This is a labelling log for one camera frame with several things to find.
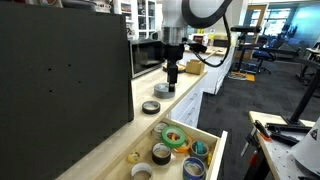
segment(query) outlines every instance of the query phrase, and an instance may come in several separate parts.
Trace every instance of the cardboard box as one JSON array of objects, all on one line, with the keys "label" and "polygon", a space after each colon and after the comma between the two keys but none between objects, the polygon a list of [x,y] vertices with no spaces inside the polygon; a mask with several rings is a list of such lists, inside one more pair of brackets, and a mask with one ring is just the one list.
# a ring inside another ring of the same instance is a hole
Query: cardboard box
[{"label": "cardboard box", "polygon": [[204,70],[204,64],[196,59],[191,59],[187,62],[186,72],[191,74],[201,74]]}]

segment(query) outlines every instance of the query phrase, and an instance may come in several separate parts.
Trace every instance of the cable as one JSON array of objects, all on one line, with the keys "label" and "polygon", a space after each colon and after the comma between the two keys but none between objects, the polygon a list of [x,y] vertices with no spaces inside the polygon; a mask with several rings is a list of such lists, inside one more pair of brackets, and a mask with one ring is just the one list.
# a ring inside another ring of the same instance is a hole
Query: cable
[{"label": "cable", "polygon": [[205,65],[208,65],[208,66],[210,66],[210,67],[220,67],[220,66],[224,63],[224,61],[227,59],[227,56],[228,56],[229,51],[230,51],[230,46],[231,46],[231,33],[230,33],[230,30],[229,30],[229,24],[228,24],[226,15],[224,14],[222,17],[223,17],[224,27],[225,27],[226,32],[227,32],[227,37],[228,37],[228,41],[227,41],[227,43],[228,43],[228,44],[227,44],[227,51],[226,51],[226,54],[224,55],[223,60],[221,60],[220,63],[219,63],[219,64],[216,64],[216,65],[215,65],[215,64],[210,64],[210,63],[208,63],[206,60],[202,59],[201,56],[200,56],[198,53],[192,51],[192,52],[196,55],[196,57],[197,57],[201,62],[203,62]]}]

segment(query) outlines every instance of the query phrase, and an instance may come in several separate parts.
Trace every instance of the green tape roll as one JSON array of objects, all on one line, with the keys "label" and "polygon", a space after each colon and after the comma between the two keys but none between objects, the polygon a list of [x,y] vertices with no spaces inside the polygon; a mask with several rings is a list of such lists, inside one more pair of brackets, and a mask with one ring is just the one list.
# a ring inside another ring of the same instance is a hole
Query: green tape roll
[{"label": "green tape roll", "polygon": [[[176,134],[177,136],[179,136],[179,139],[176,141],[169,139],[168,134],[170,134],[170,133]],[[163,141],[163,143],[166,146],[169,146],[171,148],[178,148],[178,147],[181,147],[183,145],[183,143],[185,142],[186,135],[184,134],[182,129],[180,129],[176,126],[168,126],[162,130],[161,140]]]}]

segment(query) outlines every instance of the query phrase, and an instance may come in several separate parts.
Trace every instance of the window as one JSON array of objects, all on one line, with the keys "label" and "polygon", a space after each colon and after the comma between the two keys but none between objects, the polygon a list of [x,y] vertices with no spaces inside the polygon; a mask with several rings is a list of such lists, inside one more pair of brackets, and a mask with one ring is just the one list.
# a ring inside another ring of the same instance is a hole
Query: window
[{"label": "window", "polygon": [[264,18],[265,30],[263,31],[263,34],[271,36],[280,34],[290,12],[290,8],[268,9]]}]

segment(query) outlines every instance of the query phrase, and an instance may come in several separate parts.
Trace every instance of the orange tape roll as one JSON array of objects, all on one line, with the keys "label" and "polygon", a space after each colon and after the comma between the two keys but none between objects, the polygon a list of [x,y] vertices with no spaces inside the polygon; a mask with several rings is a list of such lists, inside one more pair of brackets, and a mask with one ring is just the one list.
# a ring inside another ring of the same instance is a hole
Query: orange tape roll
[{"label": "orange tape roll", "polygon": [[193,141],[192,138],[188,134],[186,134],[185,143],[181,147],[175,148],[174,150],[179,153],[189,152],[192,141]]}]

